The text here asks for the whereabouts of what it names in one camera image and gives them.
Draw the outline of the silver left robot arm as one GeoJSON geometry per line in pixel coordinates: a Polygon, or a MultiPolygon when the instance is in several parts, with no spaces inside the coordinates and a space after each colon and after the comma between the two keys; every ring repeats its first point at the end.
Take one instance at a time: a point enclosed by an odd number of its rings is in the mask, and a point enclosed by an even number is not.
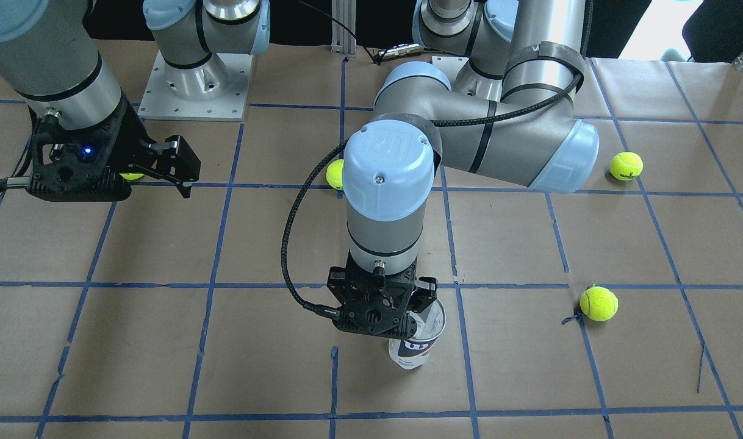
{"type": "Polygon", "coordinates": [[[436,282],[414,267],[439,166],[536,191],[571,193],[598,155],[574,117],[586,72],[586,1],[419,1],[414,40],[461,55],[457,77],[430,62],[394,68],[373,118],[344,150],[350,250],[328,287],[344,316],[425,308],[436,282]]]}

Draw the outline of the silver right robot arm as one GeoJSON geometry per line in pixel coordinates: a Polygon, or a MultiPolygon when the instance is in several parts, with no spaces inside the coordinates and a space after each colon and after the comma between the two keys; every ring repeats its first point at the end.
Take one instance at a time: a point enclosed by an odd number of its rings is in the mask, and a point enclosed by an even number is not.
{"type": "MultiPolygon", "coordinates": [[[[201,161],[179,135],[155,141],[84,22],[93,1],[0,1],[0,75],[26,102],[32,133],[23,166],[0,194],[25,189],[48,202],[119,202],[127,173],[173,184],[190,197],[201,161]]],[[[143,16],[162,64],[150,84],[176,118],[240,118],[240,59],[266,52],[269,1],[145,1],[143,16]]]]}

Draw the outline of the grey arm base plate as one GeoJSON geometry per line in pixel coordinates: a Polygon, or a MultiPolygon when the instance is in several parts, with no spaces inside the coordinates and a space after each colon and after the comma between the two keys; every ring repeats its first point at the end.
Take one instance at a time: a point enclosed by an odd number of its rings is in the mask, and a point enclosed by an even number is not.
{"type": "Polygon", "coordinates": [[[433,55],[431,58],[433,66],[447,76],[452,91],[458,93],[473,94],[472,88],[466,80],[459,80],[460,72],[467,63],[465,57],[433,55]]]}

